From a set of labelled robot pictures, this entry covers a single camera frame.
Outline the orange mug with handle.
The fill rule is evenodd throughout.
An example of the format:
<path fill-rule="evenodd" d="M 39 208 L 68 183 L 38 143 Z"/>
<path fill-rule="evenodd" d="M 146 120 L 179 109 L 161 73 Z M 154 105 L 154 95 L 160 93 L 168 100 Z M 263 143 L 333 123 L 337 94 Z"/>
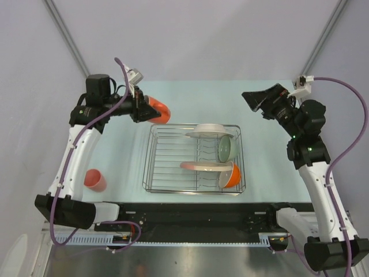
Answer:
<path fill-rule="evenodd" d="M 157 99 L 151 96 L 146 96 L 146 102 L 148 103 L 148 105 L 153 107 L 156 111 L 158 111 L 161 114 L 161 116 L 159 117 L 150 119 L 149 120 L 150 123 L 166 124 L 169 122 L 171 118 L 171 112 L 170 109 L 165 104 L 163 104 L 162 102 L 158 101 Z"/>

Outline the green ceramic bowl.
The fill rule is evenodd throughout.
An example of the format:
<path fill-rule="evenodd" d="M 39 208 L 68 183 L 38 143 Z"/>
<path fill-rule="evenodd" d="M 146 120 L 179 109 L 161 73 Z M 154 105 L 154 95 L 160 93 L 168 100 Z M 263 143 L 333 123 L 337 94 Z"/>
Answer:
<path fill-rule="evenodd" d="M 218 158 L 222 163 L 234 160 L 239 154 L 239 146 L 235 138 L 223 136 L 219 141 Z"/>

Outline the white scalloped plate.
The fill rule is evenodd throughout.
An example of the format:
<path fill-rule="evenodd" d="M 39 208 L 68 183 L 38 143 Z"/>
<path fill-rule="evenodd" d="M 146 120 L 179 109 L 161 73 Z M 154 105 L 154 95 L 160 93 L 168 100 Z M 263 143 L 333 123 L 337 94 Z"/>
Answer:
<path fill-rule="evenodd" d="M 227 132 L 224 125 L 217 123 L 202 123 L 196 125 L 196 127 L 186 133 L 186 136 L 197 139 L 220 139 L 223 136 L 231 136 L 233 134 Z"/>

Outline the metal wire dish rack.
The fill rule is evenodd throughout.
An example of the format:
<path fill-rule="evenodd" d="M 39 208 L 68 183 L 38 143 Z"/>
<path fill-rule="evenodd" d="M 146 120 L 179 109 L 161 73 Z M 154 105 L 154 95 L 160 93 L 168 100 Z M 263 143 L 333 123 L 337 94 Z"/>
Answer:
<path fill-rule="evenodd" d="M 221 138 L 192 138 L 186 133 L 197 124 L 153 124 L 150 128 L 145 158 L 143 187 L 151 193 L 185 194 L 241 194 L 246 188 L 241 129 L 237 125 L 224 125 L 233 134 L 239 146 L 234 162 L 242 178 L 233 188 L 220 189 L 221 172 L 186 170 L 182 162 L 216 162 Z"/>

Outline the pink cream floral plate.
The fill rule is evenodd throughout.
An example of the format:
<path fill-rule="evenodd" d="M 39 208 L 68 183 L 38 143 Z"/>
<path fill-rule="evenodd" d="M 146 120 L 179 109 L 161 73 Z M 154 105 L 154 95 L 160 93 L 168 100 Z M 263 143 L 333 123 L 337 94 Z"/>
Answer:
<path fill-rule="evenodd" d="M 186 170 L 206 171 L 206 172 L 223 172 L 230 171 L 233 168 L 232 162 L 216 163 L 216 162 L 182 162 L 180 167 Z"/>

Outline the white orange ceramic bowl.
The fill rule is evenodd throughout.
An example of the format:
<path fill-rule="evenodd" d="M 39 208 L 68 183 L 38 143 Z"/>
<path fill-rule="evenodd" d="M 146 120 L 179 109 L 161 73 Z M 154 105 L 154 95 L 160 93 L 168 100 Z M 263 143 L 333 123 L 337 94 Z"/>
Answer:
<path fill-rule="evenodd" d="M 234 162 L 229 162 L 228 164 L 231 166 L 231 169 L 222 171 L 219 175 L 218 185 L 220 189 L 233 188 L 242 178 L 239 167 Z"/>

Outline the pink cup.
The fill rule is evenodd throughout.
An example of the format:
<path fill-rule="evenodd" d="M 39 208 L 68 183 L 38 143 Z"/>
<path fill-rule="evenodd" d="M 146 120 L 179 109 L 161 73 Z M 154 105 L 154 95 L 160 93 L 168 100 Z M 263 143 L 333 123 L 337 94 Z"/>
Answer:
<path fill-rule="evenodd" d="M 103 192 L 107 188 L 107 182 L 99 170 L 90 169 L 86 172 L 84 186 L 94 192 Z"/>

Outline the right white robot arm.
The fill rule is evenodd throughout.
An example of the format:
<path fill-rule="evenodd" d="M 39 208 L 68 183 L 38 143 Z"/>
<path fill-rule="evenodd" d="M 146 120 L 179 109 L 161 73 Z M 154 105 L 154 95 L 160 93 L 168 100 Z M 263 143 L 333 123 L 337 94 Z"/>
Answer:
<path fill-rule="evenodd" d="M 281 84 L 264 91 L 243 92 L 253 112 L 262 111 L 264 119 L 275 119 L 290 135 L 288 159 L 304 181 L 317 219 L 314 226 L 288 204 L 280 204 L 266 217 L 271 231 L 285 229 L 293 242 L 303 247 L 304 257 L 315 272 L 351 267 L 368 255 L 368 239 L 360 238 L 350 222 L 338 195 L 332 163 L 320 132 L 326 122 L 326 107 L 313 99 L 297 107 Z"/>

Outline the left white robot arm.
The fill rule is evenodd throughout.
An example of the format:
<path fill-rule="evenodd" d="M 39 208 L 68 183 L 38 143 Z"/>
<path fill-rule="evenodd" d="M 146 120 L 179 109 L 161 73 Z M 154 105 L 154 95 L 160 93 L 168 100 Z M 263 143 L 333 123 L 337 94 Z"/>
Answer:
<path fill-rule="evenodd" d="M 123 96 L 118 95 L 119 87 L 107 74 L 86 79 L 86 92 L 70 114 L 69 140 L 57 176 L 48 192 L 35 198 L 35 207 L 50 223 L 85 230 L 105 221 L 116 231 L 126 227 L 127 216 L 119 211 L 119 205 L 86 203 L 82 196 L 92 152 L 110 118 L 129 115 L 139 123 L 161 116 L 139 89 L 142 78 L 139 71 L 128 70 Z"/>

